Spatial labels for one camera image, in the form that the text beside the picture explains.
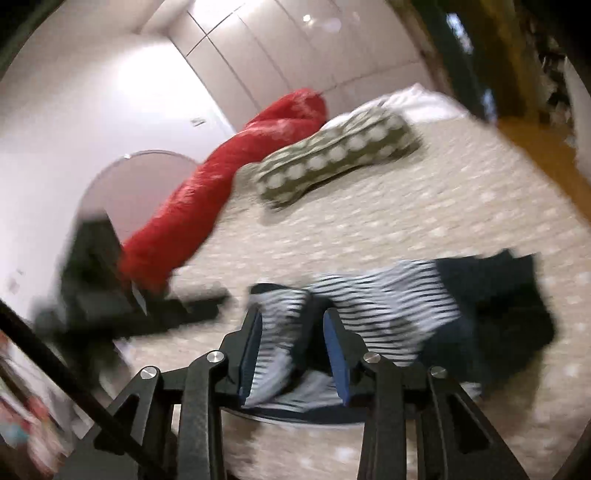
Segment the dark navy striped pants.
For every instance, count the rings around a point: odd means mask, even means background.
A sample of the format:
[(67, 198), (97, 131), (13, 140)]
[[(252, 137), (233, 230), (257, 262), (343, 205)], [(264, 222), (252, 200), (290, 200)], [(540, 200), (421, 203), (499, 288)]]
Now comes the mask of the dark navy striped pants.
[(342, 368), (325, 345), (325, 312), (370, 351), (400, 367), (440, 366), (471, 396), (524, 369), (555, 335), (531, 255), (403, 260), (372, 272), (327, 274), (301, 288), (249, 290), (256, 340), (239, 398), (257, 417), (312, 424), (358, 423), (345, 411)]

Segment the red blanket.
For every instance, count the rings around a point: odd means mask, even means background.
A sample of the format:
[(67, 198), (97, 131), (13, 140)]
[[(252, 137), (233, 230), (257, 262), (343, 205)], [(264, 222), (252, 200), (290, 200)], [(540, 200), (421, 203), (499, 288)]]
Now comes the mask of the red blanket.
[(249, 120), (187, 177), (156, 213), (123, 244), (120, 278), (163, 292), (214, 229), (240, 168), (315, 134), (328, 121), (325, 99), (303, 88), (284, 95)]

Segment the pink round headboard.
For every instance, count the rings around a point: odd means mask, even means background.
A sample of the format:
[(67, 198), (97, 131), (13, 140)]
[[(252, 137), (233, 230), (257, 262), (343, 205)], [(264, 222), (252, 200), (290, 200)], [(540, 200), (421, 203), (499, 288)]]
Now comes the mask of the pink round headboard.
[(163, 150), (127, 154), (105, 167), (80, 200), (81, 219), (106, 215), (123, 242), (142, 228), (197, 168), (191, 158)]

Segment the beige dotted bed quilt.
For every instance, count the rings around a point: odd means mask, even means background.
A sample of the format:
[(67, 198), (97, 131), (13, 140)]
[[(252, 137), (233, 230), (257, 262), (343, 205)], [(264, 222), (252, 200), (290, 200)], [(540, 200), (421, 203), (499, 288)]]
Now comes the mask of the beige dotted bed quilt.
[(224, 286), (221, 319), (135, 340), (134, 369), (172, 370), (217, 347), (245, 316), (252, 284), (304, 285), (401, 259), (536, 256), (557, 336), (483, 410), (533, 479), (554, 476), (590, 419), (590, 225), (496, 129), (469, 118), (421, 124), (412, 156), (353, 171), (286, 209), (267, 209), (253, 166), (235, 175), (214, 232), (171, 280), (186, 297)]

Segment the olive hedgehog bolster pillow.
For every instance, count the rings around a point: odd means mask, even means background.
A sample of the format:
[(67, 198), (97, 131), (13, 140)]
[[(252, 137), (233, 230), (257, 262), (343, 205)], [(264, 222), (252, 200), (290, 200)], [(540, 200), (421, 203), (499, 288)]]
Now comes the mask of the olive hedgehog bolster pillow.
[(370, 107), (341, 125), (266, 156), (254, 176), (256, 192), (267, 205), (283, 208), (322, 182), (356, 168), (401, 159), (420, 146), (420, 137), (401, 115)]

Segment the white bed sheet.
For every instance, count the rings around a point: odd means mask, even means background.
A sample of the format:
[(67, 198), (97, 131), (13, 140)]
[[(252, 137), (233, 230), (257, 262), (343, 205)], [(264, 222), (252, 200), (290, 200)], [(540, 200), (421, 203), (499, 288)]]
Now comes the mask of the white bed sheet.
[(373, 107), (393, 110), (409, 124), (433, 123), (437, 121), (466, 118), (471, 115), (460, 102), (443, 93), (428, 90), (419, 83), (391, 94), (383, 95), (363, 103), (351, 112), (332, 118), (322, 130), (342, 126), (353, 116)]

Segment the white wardrobe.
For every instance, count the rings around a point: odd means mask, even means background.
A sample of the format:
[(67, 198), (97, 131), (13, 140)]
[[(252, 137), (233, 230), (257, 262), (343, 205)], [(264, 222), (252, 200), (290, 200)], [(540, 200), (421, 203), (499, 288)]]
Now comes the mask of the white wardrobe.
[(335, 117), (433, 74), (385, 1), (152, 1), (139, 28), (177, 48), (235, 129), (291, 91)]

